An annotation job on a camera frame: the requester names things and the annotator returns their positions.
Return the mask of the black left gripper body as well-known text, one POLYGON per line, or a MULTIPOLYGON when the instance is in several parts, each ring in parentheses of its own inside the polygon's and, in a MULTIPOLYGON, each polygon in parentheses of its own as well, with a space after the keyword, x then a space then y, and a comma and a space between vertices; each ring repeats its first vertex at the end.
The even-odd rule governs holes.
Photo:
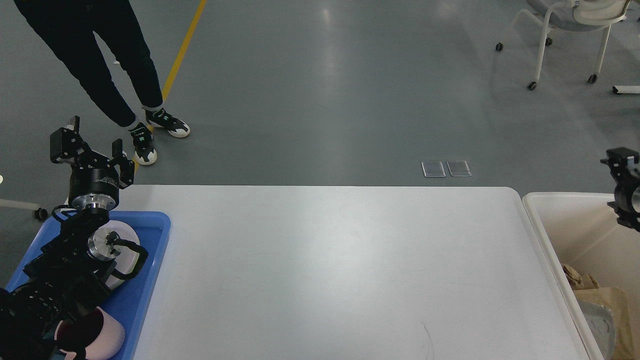
POLYGON ((68 201, 71 208, 113 210, 120 203, 119 176, 112 168, 72 167, 68 201))

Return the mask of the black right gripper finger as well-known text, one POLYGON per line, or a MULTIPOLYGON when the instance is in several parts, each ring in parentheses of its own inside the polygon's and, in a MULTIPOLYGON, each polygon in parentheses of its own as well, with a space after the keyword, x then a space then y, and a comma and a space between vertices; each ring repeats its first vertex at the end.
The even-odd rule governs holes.
POLYGON ((626 146, 606 150, 605 157, 600 160, 601 164, 609 168, 610 175, 617 186, 639 184, 639 161, 638 151, 626 146))
POLYGON ((640 216, 638 213, 628 212, 617 205, 615 202, 606 203, 612 208, 617 215, 617 223, 623 227, 640 231, 640 216))

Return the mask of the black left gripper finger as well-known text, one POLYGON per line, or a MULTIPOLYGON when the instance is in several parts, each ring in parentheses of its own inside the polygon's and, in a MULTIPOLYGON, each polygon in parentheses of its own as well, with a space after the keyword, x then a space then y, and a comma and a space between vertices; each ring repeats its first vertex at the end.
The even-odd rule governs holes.
POLYGON ((110 157, 105 155, 104 162, 103 185, 109 189, 126 189, 134 183, 135 164, 124 152, 121 138, 112 142, 110 157))
POLYGON ((53 164, 89 167, 98 164, 98 153, 80 135, 80 117, 72 116, 66 125, 49 136, 49 159, 53 164))

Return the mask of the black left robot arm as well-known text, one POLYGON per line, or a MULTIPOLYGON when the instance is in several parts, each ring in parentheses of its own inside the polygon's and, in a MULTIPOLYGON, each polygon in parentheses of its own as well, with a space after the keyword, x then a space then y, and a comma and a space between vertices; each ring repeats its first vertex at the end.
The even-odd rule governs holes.
POLYGON ((135 164, 121 139, 112 142, 112 158, 92 150, 75 115, 50 135, 50 160, 71 166, 68 203, 61 209, 72 215, 59 219, 57 237, 25 265, 27 282, 1 290, 3 360, 49 360, 58 349, 84 360, 82 347, 47 339, 47 334, 58 322, 77 322, 96 310, 112 294, 109 278, 134 279, 149 255, 115 231, 98 233, 119 205, 120 191, 134 182, 135 164))

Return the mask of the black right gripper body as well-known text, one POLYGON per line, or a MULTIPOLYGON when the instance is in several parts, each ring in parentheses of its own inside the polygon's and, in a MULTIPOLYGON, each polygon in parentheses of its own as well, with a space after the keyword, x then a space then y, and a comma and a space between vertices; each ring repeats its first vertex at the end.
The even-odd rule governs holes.
POLYGON ((614 202, 621 209, 633 214, 640 214, 640 180, 637 177, 620 177, 615 179, 614 202))

